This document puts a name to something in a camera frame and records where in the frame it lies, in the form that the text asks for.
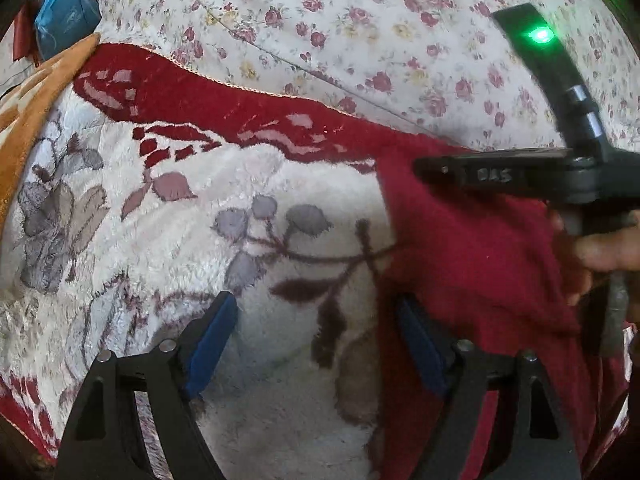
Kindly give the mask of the person's right hand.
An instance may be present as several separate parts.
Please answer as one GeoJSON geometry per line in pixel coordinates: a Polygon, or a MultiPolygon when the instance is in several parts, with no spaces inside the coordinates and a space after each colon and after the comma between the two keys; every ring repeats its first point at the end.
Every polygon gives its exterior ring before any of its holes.
{"type": "Polygon", "coordinates": [[[639,211],[631,213],[631,226],[615,232],[583,237],[569,236],[560,214],[548,210],[554,231],[553,250],[562,271],[566,302],[577,306],[594,287],[597,274],[624,271],[629,278],[627,322],[639,326],[639,211]]]}

